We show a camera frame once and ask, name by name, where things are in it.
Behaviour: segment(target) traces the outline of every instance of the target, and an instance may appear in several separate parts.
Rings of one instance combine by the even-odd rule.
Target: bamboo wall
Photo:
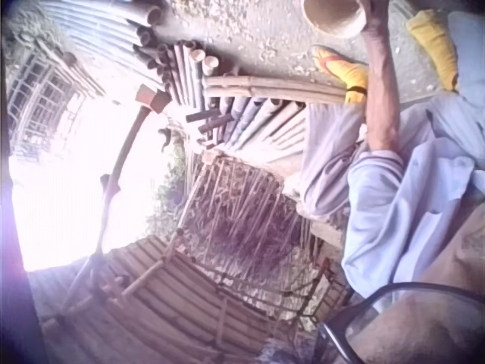
[[[174,252],[167,259],[164,251],[158,238],[147,237],[105,255],[102,279],[110,271],[119,281],[124,278],[123,287],[161,265],[129,297],[128,313],[105,290],[95,293],[87,309],[56,316],[83,262],[30,273],[52,362],[252,362],[266,338],[286,337],[287,325],[276,327],[272,318],[219,287],[189,258]],[[85,284],[77,302],[89,300],[92,292]]]

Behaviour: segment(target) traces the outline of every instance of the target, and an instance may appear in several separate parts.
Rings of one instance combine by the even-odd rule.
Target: hand
[[[367,24],[362,30],[364,39],[389,36],[389,0],[357,0],[365,11]]]

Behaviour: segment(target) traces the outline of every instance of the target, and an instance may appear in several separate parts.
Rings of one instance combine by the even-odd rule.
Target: bucket
[[[357,36],[367,22],[356,0],[302,0],[302,10],[315,29],[337,38]]]

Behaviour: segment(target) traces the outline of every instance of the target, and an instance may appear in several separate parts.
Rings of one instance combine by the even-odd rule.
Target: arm
[[[368,141],[371,151],[397,152],[399,93],[389,41],[389,0],[360,0],[368,24],[362,32],[369,57],[367,100]]]

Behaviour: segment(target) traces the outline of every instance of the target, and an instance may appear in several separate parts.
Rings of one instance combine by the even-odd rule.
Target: yellow sock
[[[340,78],[347,89],[352,87],[359,87],[367,90],[368,72],[359,64],[354,64],[344,60],[331,60],[329,57],[334,56],[332,52],[320,50],[318,57],[315,57],[315,66],[322,71],[329,70],[332,74]],[[346,94],[346,102],[364,102],[365,94],[359,91],[348,91]]]
[[[435,12],[420,11],[408,20],[406,27],[433,60],[443,87],[448,91],[456,90],[458,65],[455,48]]]

